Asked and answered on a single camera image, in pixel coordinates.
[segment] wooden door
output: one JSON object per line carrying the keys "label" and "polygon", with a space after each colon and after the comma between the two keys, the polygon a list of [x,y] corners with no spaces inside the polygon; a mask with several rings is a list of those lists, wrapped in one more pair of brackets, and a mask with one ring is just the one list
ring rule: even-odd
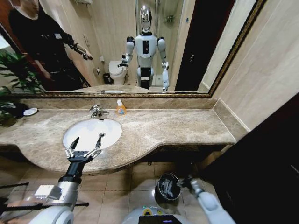
{"label": "wooden door", "polygon": [[235,0],[196,0],[176,91],[197,91]]}

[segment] trash can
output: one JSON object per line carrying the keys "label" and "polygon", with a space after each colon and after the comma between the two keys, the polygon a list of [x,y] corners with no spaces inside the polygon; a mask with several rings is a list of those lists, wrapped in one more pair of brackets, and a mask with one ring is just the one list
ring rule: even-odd
{"label": "trash can", "polygon": [[155,187],[157,198],[166,203],[177,200],[181,194],[181,188],[177,186],[177,182],[178,178],[174,174],[163,174]]}
{"label": "trash can", "polygon": [[110,77],[109,73],[105,73],[103,75],[103,79],[104,79],[105,84],[112,84],[113,83],[113,79]]}

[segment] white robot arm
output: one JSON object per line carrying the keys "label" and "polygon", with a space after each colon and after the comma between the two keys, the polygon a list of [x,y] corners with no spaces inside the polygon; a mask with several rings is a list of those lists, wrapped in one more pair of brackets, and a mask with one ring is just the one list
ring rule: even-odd
{"label": "white robot arm", "polygon": [[197,198],[210,224],[235,224],[232,217],[221,206],[216,197],[199,187],[196,180],[190,176],[178,183],[180,187],[187,187]]}
{"label": "white robot arm", "polygon": [[167,91],[169,87],[169,77],[168,77],[168,68],[169,64],[166,61],[166,43],[163,37],[160,37],[157,41],[158,50],[160,52],[160,57],[162,60],[162,80],[163,80],[163,91]]}
{"label": "white robot arm", "polygon": [[127,37],[127,52],[125,55],[122,55],[122,61],[121,64],[117,65],[118,67],[120,66],[126,66],[128,67],[128,64],[132,60],[133,57],[133,50],[135,46],[135,40],[133,37],[128,36]]}
{"label": "white robot arm", "polygon": [[67,159],[70,162],[66,174],[62,176],[58,185],[41,185],[35,196],[46,199],[52,205],[40,212],[29,224],[72,224],[74,220],[73,209],[77,202],[78,187],[81,183],[82,171],[85,164],[91,162],[101,153],[101,138],[96,143],[94,150],[74,151],[79,137],[65,149]]}

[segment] backsplash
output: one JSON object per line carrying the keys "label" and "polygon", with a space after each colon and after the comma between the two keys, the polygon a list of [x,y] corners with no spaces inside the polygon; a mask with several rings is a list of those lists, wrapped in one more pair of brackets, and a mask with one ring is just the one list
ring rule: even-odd
{"label": "backsplash", "polygon": [[[86,99],[21,99],[21,103],[38,109],[90,109],[98,104],[115,109],[116,98]],[[217,98],[122,98],[127,109],[212,109]]]}

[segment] man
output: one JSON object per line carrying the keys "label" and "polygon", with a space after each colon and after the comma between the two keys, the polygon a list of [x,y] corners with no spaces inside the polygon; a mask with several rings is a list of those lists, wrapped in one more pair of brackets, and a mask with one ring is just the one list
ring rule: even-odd
{"label": "man", "polygon": [[68,58],[64,43],[82,50],[92,60],[91,54],[43,11],[38,0],[20,0],[20,4],[10,12],[9,23],[44,77],[54,81],[58,91],[83,88],[83,76]]}

